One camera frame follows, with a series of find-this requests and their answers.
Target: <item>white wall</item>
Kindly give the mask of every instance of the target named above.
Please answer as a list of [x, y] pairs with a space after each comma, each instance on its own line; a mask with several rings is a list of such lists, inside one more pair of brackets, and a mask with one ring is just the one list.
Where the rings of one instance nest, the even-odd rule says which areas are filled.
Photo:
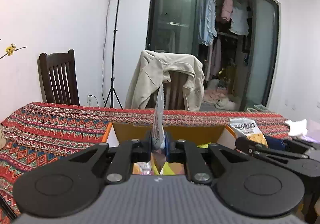
[[320, 0], [290, 0], [290, 5], [290, 65], [280, 110], [293, 121], [319, 122]]
[[[281, 39], [269, 108], [277, 111], [288, 53], [288, 0], [281, 4]], [[76, 56], [76, 76], [81, 105], [87, 95], [97, 96], [100, 106], [102, 48], [108, 0], [0, 0], [0, 48], [11, 42], [27, 49], [0, 60], [0, 120], [32, 101], [42, 101], [37, 58], [42, 52], [67, 51]], [[145, 49], [150, 0], [121, 0], [116, 41], [115, 89], [124, 105], [130, 80]], [[105, 97], [110, 88], [111, 50], [116, 0], [111, 0], [105, 57]]]

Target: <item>light stand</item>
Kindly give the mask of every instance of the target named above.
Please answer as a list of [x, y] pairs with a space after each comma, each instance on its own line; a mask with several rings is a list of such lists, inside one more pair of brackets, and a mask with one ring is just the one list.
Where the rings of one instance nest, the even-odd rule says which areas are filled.
[[113, 82], [115, 80], [114, 78], [114, 67], [115, 67], [115, 46], [116, 46], [116, 33], [117, 33], [117, 20], [118, 20], [118, 10], [119, 10], [119, 2], [120, 0], [118, 0], [118, 4], [117, 4], [117, 10], [116, 10], [116, 21], [115, 21], [115, 29], [113, 30], [113, 48], [112, 48], [112, 67], [111, 67], [111, 88], [109, 90], [109, 94], [108, 94], [108, 97], [107, 97], [107, 100], [104, 104], [104, 107], [107, 106], [107, 102], [108, 102], [108, 99], [109, 99], [109, 96], [110, 96], [110, 107], [113, 108], [113, 93], [115, 94], [117, 100], [118, 100], [118, 103], [120, 105], [120, 107], [122, 108], [121, 106], [121, 103], [120, 103], [120, 100], [117, 96], [117, 93], [116, 93], [116, 90], [114, 89], [113, 87]]

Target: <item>table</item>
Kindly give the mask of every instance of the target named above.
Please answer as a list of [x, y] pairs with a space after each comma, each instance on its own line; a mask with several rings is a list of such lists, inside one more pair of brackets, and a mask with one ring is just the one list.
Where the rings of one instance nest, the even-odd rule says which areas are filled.
[[[114, 109], [34, 102], [3, 122], [7, 138], [0, 151], [0, 193], [16, 214], [12, 185], [24, 172], [101, 142], [108, 122], [151, 125], [153, 109]], [[227, 125], [230, 118], [254, 119], [267, 135], [281, 138], [289, 128], [277, 113], [164, 111], [164, 125]], [[0, 224], [9, 223], [0, 214]]]

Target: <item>yellow flower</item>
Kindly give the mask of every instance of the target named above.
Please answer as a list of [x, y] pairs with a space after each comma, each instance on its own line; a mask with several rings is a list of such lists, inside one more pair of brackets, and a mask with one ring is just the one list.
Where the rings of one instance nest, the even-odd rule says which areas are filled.
[[14, 47], [9, 46], [5, 49], [5, 51], [7, 52], [8, 56], [11, 56], [14, 52]]

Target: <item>metal screw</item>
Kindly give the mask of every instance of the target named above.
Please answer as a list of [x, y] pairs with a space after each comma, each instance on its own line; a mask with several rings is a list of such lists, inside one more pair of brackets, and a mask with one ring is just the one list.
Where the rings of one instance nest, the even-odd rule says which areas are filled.
[[207, 181], [210, 179], [209, 174], [205, 173], [205, 172], [199, 172], [195, 174], [195, 179], [197, 181]]
[[119, 182], [122, 180], [122, 175], [119, 173], [111, 173], [108, 174], [107, 180], [111, 182]]

